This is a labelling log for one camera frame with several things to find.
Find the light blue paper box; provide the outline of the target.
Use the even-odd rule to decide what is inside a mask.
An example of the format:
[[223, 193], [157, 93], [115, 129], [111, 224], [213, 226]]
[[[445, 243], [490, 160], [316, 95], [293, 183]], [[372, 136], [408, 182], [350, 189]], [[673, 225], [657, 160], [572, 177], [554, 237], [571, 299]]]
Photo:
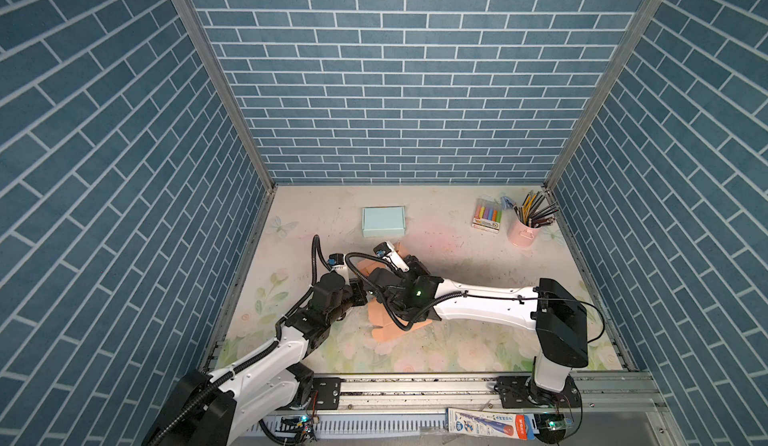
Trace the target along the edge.
[[362, 235], [365, 238], [402, 237], [406, 232], [406, 215], [403, 206], [364, 207], [362, 210]]

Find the pink paper box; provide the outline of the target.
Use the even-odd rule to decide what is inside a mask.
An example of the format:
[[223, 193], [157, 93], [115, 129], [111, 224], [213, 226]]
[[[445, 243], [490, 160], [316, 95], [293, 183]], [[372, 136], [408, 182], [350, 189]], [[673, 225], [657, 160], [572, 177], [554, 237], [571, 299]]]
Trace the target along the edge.
[[[401, 256], [405, 256], [405, 253], [408, 252], [407, 248], [403, 246], [402, 243], [396, 243], [394, 246], [396, 248], [396, 252]], [[372, 273], [374, 270], [378, 269], [374, 267], [376, 265], [382, 266], [380, 263], [375, 261], [372, 262], [372, 260], [363, 260], [360, 263], [363, 273], [365, 273], [367, 276], [370, 276], [369, 273]], [[421, 329], [433, 322], [431, 319], [425, 318], [424, 321], [415, 323], [410, 330], [403, 331], [396, 326], [394, 320], [390, 318], [384, 305], [380, 302], [379, 299], [370, 299], [367, 304], [367, 315], [369, 322], [373, 325], [373, 339], [379, 343], [393, 341], [403, 336], [408, 331]]]

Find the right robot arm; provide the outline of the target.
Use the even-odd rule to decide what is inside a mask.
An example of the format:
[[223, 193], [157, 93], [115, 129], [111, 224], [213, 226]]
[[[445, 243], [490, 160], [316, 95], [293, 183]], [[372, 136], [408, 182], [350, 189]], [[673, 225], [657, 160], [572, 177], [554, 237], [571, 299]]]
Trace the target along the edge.
[[573, 390], [571, 371], [588, 365], [591, 305], [554, 279], [512, 289], [468, 285], [429, 274], [413, 256], [399, 265], [386, 261], [358, 277], [402, 332], [429, 320], [472, 320], [533, 332], [538, 354], [526, 383], [530, 404], [552, 405]]

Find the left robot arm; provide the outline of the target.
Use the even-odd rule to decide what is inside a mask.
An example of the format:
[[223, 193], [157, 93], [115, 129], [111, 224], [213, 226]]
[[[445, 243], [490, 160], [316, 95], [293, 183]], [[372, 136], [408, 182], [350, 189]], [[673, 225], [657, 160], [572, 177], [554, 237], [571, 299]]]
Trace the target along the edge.
[[144, 445], [229, 445], [267, 414], [308, 400], [314, 373], [301, 361], [346, 312], [367, 303], [358, 279], [327, 272], [276, 323], [275, 338], [210, 373], [177, 383]]

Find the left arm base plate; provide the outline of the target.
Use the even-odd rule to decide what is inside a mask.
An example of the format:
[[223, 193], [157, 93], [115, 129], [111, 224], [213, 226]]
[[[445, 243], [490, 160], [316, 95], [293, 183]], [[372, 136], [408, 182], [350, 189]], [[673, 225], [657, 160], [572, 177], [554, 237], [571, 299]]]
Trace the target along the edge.
[[342, 380], [339, 377], [307, 378], [298, 382], [298, 389], [289, 409], [337, 410]]

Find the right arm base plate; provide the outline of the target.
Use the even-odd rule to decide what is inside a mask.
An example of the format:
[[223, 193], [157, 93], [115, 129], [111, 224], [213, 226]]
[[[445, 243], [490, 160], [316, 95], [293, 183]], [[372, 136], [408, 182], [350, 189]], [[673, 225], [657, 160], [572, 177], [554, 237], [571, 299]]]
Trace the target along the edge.
[[493, 391], [499, 396], [505, 409], [582, 406], [580, 391], [570, 375], [566, 377], [564, 389], [560, 392], [537, 386], [531, 374], [499, 376], [493, 385]]

